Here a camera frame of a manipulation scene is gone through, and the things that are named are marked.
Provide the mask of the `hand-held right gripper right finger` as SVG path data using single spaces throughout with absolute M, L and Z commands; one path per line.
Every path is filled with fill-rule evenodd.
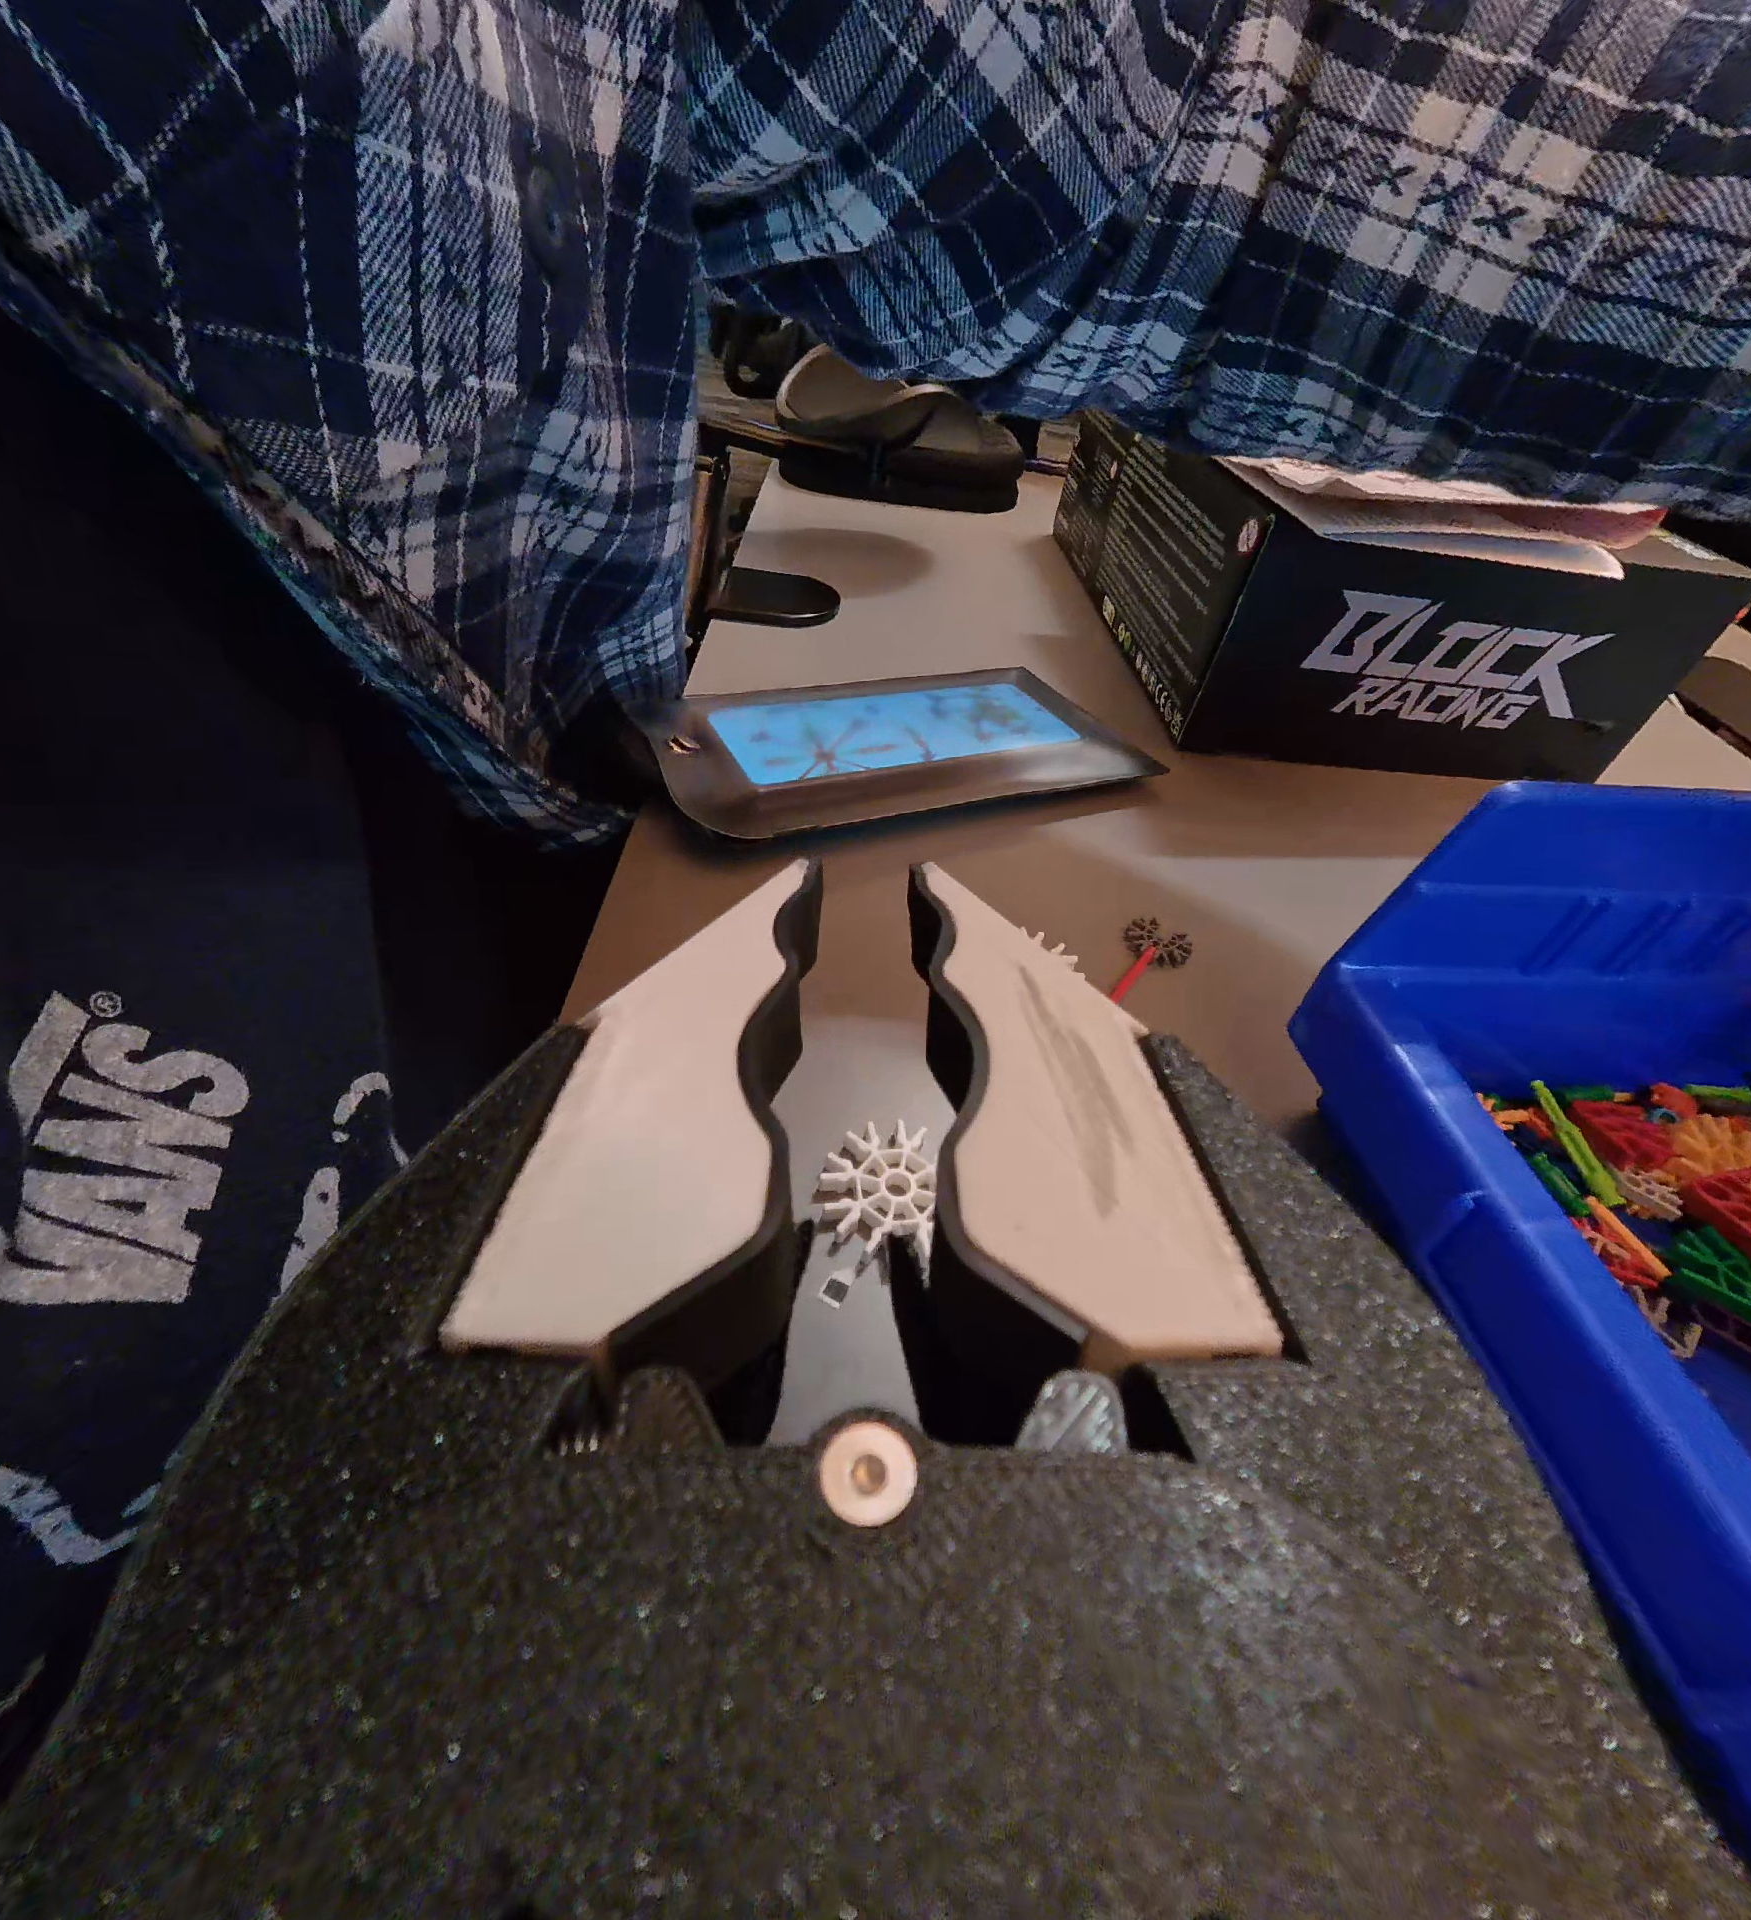
M 1038 984 L 1018 926 L 932 862 L 909 873 L 906 917 L 926 1059 L 956 1112 L 926 1282 L 949 1349 L 1000 1380 L 1283 1359 L 1148 1028 Z

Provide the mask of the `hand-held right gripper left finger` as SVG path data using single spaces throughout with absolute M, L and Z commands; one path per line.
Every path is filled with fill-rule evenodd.
M 778 868 L 606 998 L 438 1331 L 448 1355 L 559 1359 L 615 1390 L 718 1393 L 778 1353 L 798 1285 L 777 1095 L 804 1025 L 825 868 Z

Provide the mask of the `blue plastic bin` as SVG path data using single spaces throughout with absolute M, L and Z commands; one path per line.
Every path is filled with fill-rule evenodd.
M 1751 1372 L 1679 1363 L 1476 1106 L 1751 1074 L 1751 797 L 1494 791 L 1291 1035 L 1751 1859 Z

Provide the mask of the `pile of colourful construction pieces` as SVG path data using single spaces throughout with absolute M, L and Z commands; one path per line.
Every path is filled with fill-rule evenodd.
M 1751 1372 L 1751 1074 L 1531 1079 L 1476 1106 L 1679 1363 Z

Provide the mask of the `person's left forearm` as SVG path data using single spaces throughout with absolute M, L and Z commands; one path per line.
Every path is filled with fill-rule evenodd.
M 684 3 L 721 298 L 988 412 L 1751 523 L 1751 3 Z

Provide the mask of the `person's dark printed t-shirt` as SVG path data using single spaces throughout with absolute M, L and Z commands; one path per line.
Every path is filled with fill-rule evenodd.
M 0 1794 L 227 1368 L 554 1021 L 615 863 L 467 819 L 0 314 Z

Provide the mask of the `black cardboard box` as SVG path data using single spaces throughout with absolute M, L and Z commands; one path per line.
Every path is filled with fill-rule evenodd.
M 1751 605 L 1664 525 L 1621 581 L 1321 540 L 1101 412 L 1055 540 L 1180 750 L 1470 781 L 1594 781 Z

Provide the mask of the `black desk clamp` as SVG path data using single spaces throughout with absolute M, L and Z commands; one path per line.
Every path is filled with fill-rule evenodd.
M 684 662 L 694 666 L 713 623 L 777 632 L 818 629 L 839 618 L 839 588 L 789 572 L 761 572 L 726 561 L 728 449 L 696 456 L 687 525 Z

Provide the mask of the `white instruction sheet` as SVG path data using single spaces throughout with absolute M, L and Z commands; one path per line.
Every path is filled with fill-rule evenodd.
M 1486 484 L 1345 471 L 1298 462 L 1219 462 L 1237 480 L 1321 540 L 1463 564 L 1504 564 L 1621 581 L 1624 554 L 1665 510 L 1645 504 L 1527 500 Z

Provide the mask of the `person's plaid shirt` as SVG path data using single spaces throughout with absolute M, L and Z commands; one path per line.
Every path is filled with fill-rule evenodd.
M 0 305 L 545 846 L 681 686 L 680 55 L 680 3 L 0 3 Z

